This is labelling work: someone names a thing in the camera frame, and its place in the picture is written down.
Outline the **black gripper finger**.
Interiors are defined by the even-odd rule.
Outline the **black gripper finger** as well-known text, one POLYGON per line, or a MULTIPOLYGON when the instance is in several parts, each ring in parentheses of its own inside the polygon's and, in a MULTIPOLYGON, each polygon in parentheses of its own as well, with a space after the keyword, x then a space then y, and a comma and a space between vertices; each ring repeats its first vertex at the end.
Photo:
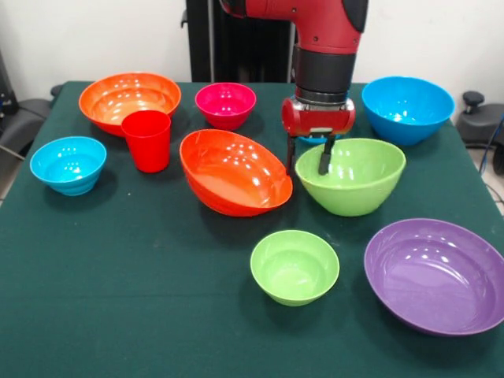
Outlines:
POLYGON ((330 135, 324 144, 324 149, 322 150, 320 162, 318 166, 318 173, 324 176, 328 173, 329 165, 332 158, 332 148, 335 144, 335 136, 330 135))
POLYGON ((287 136, 287 164, 286 174, 291 175, 292 166, 295 163, 295 147, 296 137, 292 135, 287 136))

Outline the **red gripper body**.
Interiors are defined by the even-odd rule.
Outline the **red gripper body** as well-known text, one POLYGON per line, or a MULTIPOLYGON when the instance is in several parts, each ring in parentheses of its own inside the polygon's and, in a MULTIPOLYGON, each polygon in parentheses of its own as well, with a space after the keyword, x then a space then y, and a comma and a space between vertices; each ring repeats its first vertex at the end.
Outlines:
POLYGON ((355 122, 354 102, 348 98, 342 104, 318 106, 286 98, 283 101, 281 118, 283 128, 290 137, 316 135, 343 135, 355 122))

